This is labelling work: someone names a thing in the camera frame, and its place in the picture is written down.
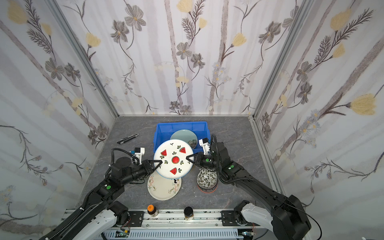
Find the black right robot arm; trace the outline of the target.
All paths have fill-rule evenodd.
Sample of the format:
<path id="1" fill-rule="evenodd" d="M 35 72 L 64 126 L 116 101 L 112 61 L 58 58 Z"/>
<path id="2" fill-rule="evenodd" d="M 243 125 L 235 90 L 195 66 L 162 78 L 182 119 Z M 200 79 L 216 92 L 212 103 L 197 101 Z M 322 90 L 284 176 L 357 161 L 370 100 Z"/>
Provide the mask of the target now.
<path id="1" fill-rule="evenodd" d="M 242 201 L 234 208 L 232 220 L 238 225 L 259 225 L 274 233 L 279 240 L 302 240 L 312 228 L 301 201 L 286 197 L 255 179 L 244 167 L 231 160 L 222 142 L 211 143 L 208 154 L 198 152 L 186 157 L 190 163 L 217 172 L 226 185 L 242 189 L 262 204 L 257 207 Z"/>

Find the black lid jar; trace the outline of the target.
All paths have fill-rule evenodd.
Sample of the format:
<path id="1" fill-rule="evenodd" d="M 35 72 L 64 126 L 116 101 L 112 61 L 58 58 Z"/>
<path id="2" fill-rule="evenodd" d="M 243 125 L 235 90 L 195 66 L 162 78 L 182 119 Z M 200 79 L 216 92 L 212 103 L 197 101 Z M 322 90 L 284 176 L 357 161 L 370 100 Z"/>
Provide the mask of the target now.
<path id="1" fill-rule="evenodd" d="M 194 218 L 193 208 L 192 207 L 186 207 L 184 209 L 184 216 L 185 216 L 186 221 L 192 220 Z"/>

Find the green floral plate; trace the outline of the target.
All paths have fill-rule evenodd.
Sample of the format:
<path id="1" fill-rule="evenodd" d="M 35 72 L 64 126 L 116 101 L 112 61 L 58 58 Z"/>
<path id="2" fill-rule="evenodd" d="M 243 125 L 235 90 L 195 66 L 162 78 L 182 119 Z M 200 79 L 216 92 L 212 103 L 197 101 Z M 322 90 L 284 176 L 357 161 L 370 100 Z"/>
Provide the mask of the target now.
<path id="1" fill-rule="evenodd" d="M 171 140 L 181 140 L 195 149 L 198 143 L 197 135 L 190 130 L 179 130 L 171 135 Z"/>

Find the aluminium rail frame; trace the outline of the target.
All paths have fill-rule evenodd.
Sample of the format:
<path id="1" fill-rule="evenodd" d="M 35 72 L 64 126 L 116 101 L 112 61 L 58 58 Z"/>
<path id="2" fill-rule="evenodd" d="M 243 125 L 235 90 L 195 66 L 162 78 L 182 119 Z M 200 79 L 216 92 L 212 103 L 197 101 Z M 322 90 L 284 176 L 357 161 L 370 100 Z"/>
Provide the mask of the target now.
<path id="1" fill-rule="evenodd" d="M 295 230 L 264 209 L 247 204 L 241 211 L 194 210 L 187 219 L 182 210 L 160 211 L 155 217 L 131 211 L 130 219 L 117 225 L 117 216 L 102 211 L 72 238 L 74 240 L 252 240 L 257 230 L 272 232 L 278 240 L 301 240 L 307 230 Z"/>

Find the watermelon pattern white plate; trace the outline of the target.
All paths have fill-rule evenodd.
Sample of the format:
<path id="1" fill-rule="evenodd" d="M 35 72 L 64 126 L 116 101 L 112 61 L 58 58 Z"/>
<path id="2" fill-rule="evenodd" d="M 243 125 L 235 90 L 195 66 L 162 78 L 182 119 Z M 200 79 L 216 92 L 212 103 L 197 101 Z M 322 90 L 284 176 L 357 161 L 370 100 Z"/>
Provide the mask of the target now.
<path id="1" fill-rule="evenodd" d="M 182 140 L 165 141 L 154 154 L 154 160 L 162 161 L 157 172 L 166 179 L 180 179 L 192 169 L 193 164 L 187 160 L 187 156 L 193 154 L 193 149 Z"/>

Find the black white patterned bowl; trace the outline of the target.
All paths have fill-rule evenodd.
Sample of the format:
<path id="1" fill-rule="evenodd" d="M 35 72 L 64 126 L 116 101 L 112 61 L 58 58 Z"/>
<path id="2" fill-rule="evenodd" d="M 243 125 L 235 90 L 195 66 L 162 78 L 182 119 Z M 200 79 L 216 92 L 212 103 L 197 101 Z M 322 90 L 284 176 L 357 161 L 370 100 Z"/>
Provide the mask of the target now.
<path id="1" fill-rule="evenodd" d="M 217 187 L 218 174 L 207 169 L 200 170 L 197 175 L 197 185 L 204 189 Z"/>

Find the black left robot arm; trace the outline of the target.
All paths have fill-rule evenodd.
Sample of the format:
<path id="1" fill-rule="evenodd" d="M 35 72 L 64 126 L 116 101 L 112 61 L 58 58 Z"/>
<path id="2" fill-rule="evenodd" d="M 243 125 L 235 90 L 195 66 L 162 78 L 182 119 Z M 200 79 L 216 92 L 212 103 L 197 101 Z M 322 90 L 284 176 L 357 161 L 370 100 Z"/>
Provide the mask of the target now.
<path id="1" fill-rule="evenodd" d="M 110 211 L 118 225 L 126 226 L 131 220 L 129 209 L 117 198 L 125 191 L 125 185 L 143 180 L 163 163 L 161 160 L 143 160 L 140 165 L 136 165 L 135 160 L 135 156 L 113 160 L 104 179 L 86 195 L 80 207 L 41 239 L 73 240 L 103 211 Z"/>

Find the orange lid jar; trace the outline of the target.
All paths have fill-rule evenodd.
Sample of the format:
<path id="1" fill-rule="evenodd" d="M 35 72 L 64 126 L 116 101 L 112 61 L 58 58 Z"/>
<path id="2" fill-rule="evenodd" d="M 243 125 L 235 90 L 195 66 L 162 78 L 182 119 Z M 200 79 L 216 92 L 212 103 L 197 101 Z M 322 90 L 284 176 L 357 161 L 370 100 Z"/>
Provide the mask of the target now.
<path id="1" fill-rule="evenodd" d="M 153 218 L 159 214 L 159 210 L 155 205 L 148 205 L 147 212 Z"/>

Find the cream floral plate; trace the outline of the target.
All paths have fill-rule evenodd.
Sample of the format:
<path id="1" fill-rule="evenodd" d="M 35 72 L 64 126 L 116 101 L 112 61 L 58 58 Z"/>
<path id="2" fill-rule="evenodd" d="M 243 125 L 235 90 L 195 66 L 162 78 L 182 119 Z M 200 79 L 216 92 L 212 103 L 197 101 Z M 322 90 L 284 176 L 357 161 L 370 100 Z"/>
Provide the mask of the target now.
<path id="1" fill-rule="evenodd" d="M 152 173 L 147 182 L 149 194 L 156 200 L 166 201 L 175 197 L 182 187 L 182 179 L 166 179 L 158 172 Z"/>

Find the blue plastic bin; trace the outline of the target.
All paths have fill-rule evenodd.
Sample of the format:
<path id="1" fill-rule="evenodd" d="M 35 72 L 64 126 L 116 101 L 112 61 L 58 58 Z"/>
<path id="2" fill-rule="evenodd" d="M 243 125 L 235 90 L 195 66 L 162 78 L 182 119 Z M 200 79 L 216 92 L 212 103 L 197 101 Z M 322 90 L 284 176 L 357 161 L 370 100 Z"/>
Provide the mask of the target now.
<path id="1" fill-rule="evenodd" d="M 192 131 L 196 136 L 197 140 L 208 138 L 211 140 L 211 132 L 208 128 L 208 123 L 204 121 L 200 122 L 175 122 L 175 123 L 159 123 L 156 126 L 156 131 L 154 135 L 154 150 L 165 141 L 171 139 L 171 136 L 180 130 L 189 130 Z"/>

